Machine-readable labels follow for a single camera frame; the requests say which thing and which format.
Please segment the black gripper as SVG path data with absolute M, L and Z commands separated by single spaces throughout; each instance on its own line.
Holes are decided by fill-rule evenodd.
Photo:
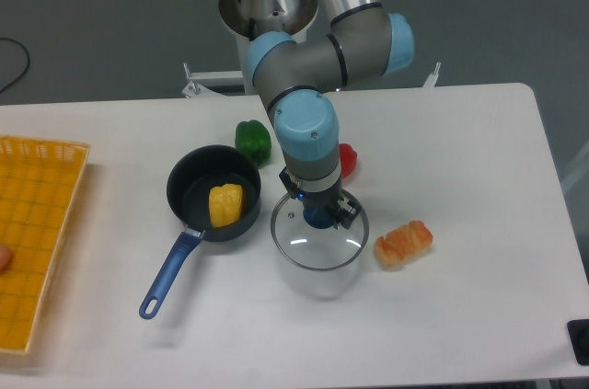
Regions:
M 336 167 L 321 179 L 308 180 L 296 177 L 286 167 L 279 175 L 291 199 L 300 200 L 306 208 L 321 209 L 327 215 L 329 226 L 349 229 L 360 213 L 360 203 L 342 199 L 341 169 Z

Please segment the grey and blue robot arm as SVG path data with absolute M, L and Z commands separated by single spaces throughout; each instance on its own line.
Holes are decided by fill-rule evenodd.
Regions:
M 410 65 L 406 18 L 380 0 L 219 0 L 226 27 L 247 47 L 246 84 L 266 109 L 308 224 L 349 227 L 360 206 L 344 198 L 339 123 L 327 94 Z

